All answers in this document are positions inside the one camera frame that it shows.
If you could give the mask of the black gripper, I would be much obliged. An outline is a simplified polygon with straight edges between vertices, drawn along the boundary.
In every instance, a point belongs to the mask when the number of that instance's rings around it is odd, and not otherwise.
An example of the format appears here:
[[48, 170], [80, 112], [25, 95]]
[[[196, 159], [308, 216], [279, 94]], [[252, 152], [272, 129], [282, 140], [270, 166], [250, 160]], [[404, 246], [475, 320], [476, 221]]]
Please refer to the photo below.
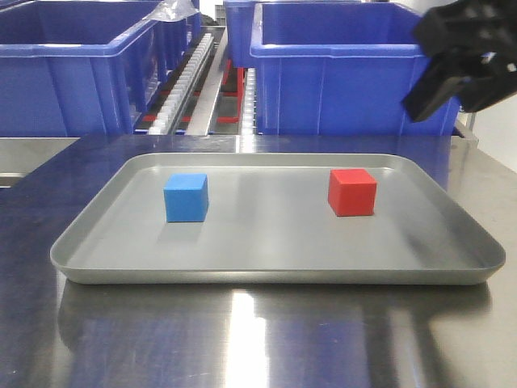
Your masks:
[[516, 2], [456, 1], [429, 9], [412, 31], [430, 62], [402, 105], [427, 120], [451, 97], [479, 112], [516, 94]]

